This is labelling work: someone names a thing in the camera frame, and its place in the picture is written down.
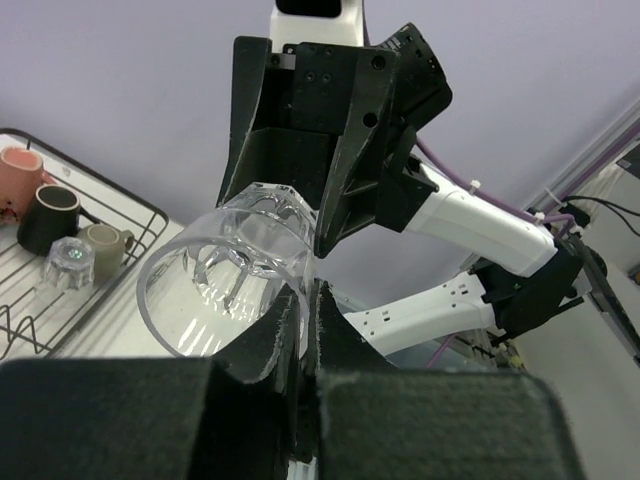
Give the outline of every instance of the pink mug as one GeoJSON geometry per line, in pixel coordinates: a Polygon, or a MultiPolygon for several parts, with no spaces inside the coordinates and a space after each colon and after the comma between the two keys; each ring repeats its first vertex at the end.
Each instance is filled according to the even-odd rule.
{"type": "Polygon", "coordinates": [[[0,224],[19,223],[36,190],[43,183],[55,183],[44,171],[42,157],[22,147],[0,152],[0,224]]]}

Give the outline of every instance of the black bracket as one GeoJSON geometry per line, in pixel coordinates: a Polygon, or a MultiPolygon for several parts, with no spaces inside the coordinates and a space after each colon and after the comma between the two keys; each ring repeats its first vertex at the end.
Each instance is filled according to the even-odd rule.
{"type": "Polygon", "coordinates": [[[437,58],[412,24],[378,47],[287,52],[236,39],[219,204],[256,181],[293,186],[318,210],[321,258],[372,223],[401,231],[437,188],[409,160],[415,132],[452,99],[437,58]]]}
{"type": "Polygon", "coordinates": [[[561,303],[572,296],[584,260],[568,242],[558,240],[556,247],[555,256],[529,278],[486,259],[472,267],[485,288],[484,302],[493,306],[496,325],[507,332],[497,343],[538,328],[563,311],[561,303]]]}

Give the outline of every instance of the small glass cup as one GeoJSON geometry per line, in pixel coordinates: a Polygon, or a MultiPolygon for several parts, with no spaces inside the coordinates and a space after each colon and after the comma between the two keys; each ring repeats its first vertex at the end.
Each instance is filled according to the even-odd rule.
{"type": "Polygon", "coordinates": [[[315,225],[315,212],[293,188],[247,187],[149,256],[137,285],[147,327],[173,355],[213,355],[258,321],[287,284],[300,302],[304,338],[315,225]]]}
{"type": "Polygon", "coordinates": [[[91,245],[73,237],[53,242],[42,265],[36,296],[54,308],[73,308],[91,293],[95,252],[91,245]]]}

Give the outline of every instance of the dish rack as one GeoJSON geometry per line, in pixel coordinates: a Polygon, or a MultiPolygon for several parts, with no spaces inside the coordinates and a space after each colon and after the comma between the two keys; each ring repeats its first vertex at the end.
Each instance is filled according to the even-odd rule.
{"type": "MultiPolygon", "coordinates": [[[[94,285],[71,308],[64,295],[46,303],[36,294],[44,258],[23,250],[16,226],[0,226],[0,362],[24,357],[48,357],[84,328],[93,313],[113,293],[120,280],[140,261],[169,223],[160,209],[93,172],[37,138],[14,129],[0,129],[0,150],[20,146],[39,153],[47,172],[59,185],[73,190],[82,206],[102,223],[130,230],[134,245],[118,273],[94,285]]],[[[80,218],[80,228],[89,225],[80,218]]]]}

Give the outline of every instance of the cable tie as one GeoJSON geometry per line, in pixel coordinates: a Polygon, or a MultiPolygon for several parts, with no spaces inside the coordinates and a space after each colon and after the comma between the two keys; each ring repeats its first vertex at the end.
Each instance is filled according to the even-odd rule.
{"type": "Polygon", "coordinates": [[[469,183],[469,194],[474,195],[482,186],[480,180],[471,180],[469,183]]]}
{"type": "Polygon", "coordinates": [[[542,225],[547,216],[543,212],[536,212],[534,217],[536,217],[536,225],[542,225]]]}
{"type": "Polygon", "coordinates": [[[551,199],[556,202],[558,204],[558,206],[560,207],[566,207],[567,206],[567,202],[563,202],[561,201],[558,197],[555,196],[555,194],[549,190],[548,188],[544,189],[545,192],[547,192],[547,194],[551,197],[551,199]]]}
{"type": "Polygon", "coordinates": [[[578,235],[582,236],[584,235],[584,228],[576,223],[573,227],[571,227],[569,233],[577,233],[578,235]]]}

